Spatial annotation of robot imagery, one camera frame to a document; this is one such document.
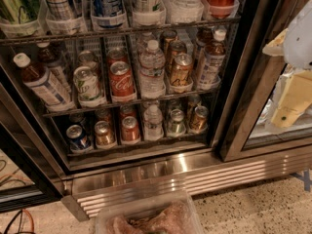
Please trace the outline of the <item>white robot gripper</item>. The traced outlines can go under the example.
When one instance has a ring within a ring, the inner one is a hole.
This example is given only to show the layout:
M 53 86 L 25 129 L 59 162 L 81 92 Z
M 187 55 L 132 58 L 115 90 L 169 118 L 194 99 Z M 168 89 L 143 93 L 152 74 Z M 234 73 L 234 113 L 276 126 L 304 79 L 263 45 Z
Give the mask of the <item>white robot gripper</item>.
M 286 63 L 307 69 L 286 80 L 271 123 L 277 128 L 290 127 L 312 104 L 312 0 L 309 0 L 288 29 L 266 44 L 262 52 L 270 57 L 284 55 Z

